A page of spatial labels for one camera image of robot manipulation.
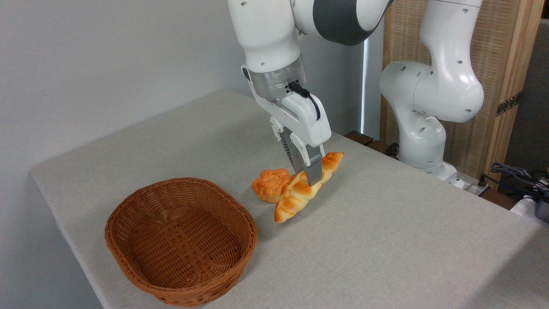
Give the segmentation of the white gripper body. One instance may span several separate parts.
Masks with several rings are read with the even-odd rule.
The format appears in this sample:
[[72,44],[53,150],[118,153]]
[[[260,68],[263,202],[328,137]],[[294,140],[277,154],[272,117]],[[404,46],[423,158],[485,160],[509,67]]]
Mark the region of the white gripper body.
[[323,109],[322,102],[316,96],[317,109],[309,98],[291,94],[280,100],[266,100],[253,94],[257,103],[281,125],[294,132],[304,143],[312,147],[320,146],[331,138],[332,131]]

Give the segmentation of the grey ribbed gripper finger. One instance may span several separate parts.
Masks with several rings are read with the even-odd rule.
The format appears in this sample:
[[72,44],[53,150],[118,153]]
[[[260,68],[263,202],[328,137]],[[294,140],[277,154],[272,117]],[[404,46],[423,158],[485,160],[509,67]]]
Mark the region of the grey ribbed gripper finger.
[[271,127],[276,136],[276,139],[281,142],[294,171],[301,172],[301,155],[299,153],[299,150],[290,139],[292,131],[282,125],[274,117],[271,117],[269,122],[271,123]]
[[290,134],[290,155],[296,173],[305,172],[310,186],[322,179],[323,145],[312,147],[296,135]]

